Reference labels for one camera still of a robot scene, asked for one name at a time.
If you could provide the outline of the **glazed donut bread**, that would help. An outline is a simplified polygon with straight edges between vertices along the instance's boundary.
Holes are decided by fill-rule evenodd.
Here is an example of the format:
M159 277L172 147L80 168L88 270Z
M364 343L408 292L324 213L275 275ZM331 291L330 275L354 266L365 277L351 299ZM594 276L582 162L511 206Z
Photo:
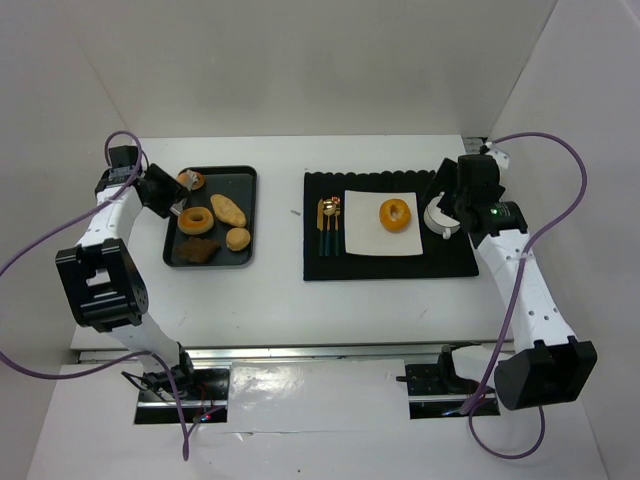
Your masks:
M385 230L392 233L401 232L411 221L411 210L402 199L388 199L379 208L379 221Z

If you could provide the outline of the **metal tongs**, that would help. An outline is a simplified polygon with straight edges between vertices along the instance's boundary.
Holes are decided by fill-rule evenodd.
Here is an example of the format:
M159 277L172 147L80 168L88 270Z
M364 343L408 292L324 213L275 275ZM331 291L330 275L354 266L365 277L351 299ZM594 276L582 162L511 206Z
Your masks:
M189 191L187 188L182 186L179 182L178 184L180 185L180 189L176 195L176 200L174 201L170 209L171 213L176 216L179 216L182 213L184 204L191 193L191 191Z

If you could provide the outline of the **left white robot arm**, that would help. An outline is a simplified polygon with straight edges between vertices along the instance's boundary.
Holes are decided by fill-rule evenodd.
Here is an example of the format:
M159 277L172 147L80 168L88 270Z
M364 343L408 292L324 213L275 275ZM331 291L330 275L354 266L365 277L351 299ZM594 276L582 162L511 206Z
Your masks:
M178 181L153 164L127 185L132 172L104 172L95 189L100 211L74 247L56 254L55 263L76 323L140 352L143 388L170 393L175 384L184 398L195 388L192 361L151 317L148 291L127 245L143 208L162 218L180 213L197 176L189 171Z

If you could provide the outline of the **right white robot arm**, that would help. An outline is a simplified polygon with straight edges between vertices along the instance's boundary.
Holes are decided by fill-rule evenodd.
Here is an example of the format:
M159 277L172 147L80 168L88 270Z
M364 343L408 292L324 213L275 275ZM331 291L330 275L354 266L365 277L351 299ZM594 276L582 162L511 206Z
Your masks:
M430 204L459 222L489 267L507 310L515 353L501 356L487 382L509 410L573 402L597 362L562 317L528 242L519 206L501 199L500 169L490 155L444 159Z

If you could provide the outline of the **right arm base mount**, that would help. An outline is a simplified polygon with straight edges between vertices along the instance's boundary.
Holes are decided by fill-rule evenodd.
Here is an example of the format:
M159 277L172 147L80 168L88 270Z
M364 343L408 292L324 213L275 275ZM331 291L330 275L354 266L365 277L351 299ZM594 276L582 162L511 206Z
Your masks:
M460 408L478 383L459 377L453 352L473 343L445 344L435 360L409 363L396 381L406 386L411 420L462 418Z

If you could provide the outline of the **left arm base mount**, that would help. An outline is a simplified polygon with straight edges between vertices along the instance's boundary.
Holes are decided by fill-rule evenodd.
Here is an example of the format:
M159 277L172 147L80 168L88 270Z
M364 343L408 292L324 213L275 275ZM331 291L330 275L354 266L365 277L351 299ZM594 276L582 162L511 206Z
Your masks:
M179 416L171 391L153 390L148 379L122 372L138 390L134 423L136 425L178 424ZM183 415L188 425L226 423L230 368L201 368L193 372L194 383L178 386Z

